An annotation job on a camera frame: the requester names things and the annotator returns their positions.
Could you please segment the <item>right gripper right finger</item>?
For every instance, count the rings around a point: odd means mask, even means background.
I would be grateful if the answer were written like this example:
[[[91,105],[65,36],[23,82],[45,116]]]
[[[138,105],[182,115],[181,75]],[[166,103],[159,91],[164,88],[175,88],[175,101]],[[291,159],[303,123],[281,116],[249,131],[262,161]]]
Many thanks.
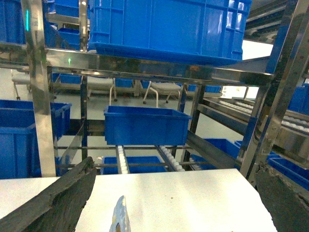
[[[256,187],[279,232],[309,230],[309,191],[270,165],[259,166]]]

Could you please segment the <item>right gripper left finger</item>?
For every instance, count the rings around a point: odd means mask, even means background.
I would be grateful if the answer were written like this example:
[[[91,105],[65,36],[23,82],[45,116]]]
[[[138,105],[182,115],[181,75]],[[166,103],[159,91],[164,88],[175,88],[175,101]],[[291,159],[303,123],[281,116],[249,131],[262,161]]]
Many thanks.
[[[87,157],[0,220],[2,232],[73,232],[89,200],[97,169]]]

